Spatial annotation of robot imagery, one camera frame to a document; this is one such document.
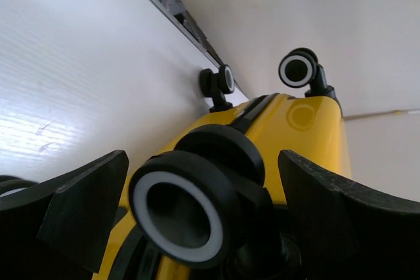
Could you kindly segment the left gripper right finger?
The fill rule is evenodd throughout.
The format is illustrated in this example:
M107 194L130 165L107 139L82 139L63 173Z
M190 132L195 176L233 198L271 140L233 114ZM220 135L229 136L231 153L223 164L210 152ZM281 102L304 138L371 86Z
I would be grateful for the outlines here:
M291 150L278 167L309 279L418 279L419 203Z

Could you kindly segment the yellow Pikachu suitcase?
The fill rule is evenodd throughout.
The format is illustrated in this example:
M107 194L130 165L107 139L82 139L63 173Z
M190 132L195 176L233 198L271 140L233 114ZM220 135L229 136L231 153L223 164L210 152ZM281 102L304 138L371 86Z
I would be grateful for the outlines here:
M342 109L316 54L289 52L278 75L302 98L225 99L232 72L199 74L210 112L126 176L91 279L301 279L278 168L282 150L349 174Z

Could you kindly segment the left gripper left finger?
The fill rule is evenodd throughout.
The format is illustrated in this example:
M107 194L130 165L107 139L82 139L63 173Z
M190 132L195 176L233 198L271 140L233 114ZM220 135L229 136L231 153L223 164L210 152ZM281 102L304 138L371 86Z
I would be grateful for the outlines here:
M44 182L1 176L1 278L91 279L98 273L129 159L115 150Z

